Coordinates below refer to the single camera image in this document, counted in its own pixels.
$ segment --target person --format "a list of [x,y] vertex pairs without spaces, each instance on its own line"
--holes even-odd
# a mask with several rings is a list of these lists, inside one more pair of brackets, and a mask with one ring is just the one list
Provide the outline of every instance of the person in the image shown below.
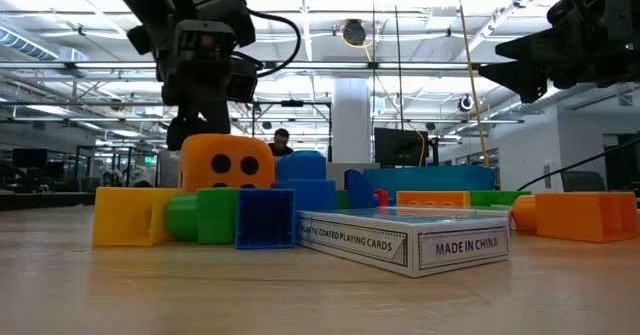
[[293,153],[293,149],[287,146],[289,132],[286,129],[276,130],[273,142],[269,144],[273,156],[284,156]]

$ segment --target desk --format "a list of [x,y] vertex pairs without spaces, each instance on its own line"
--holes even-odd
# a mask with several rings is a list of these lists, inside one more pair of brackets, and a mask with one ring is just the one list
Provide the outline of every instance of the desk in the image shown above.
[[2,334],[635,334],[640,241],[517,235],[420,279],[312,250],[92,250],[91,207],[0,217]]

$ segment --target green toy block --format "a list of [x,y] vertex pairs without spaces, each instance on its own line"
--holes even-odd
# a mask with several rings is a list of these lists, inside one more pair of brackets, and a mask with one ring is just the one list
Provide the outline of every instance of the green toy block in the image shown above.
[[349,193],[347,190],[336,190],[336,209],[346,210],[349,208]]
[[470,191],[471,207],[511,206],[521,195],[531,195],[530,191]]
[[237,189],[198,190],[198,244],[233,243],[237,204]]
[[165,210],[165,230],[175,241],[196,241],[198,237],[196,194],[177,194]]

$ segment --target white pillar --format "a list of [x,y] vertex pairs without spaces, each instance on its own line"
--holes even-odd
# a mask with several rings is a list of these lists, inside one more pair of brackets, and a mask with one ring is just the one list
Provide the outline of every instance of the white pillar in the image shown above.
[[333,162],[371,162],[367,79],[337,78],[333,91]]

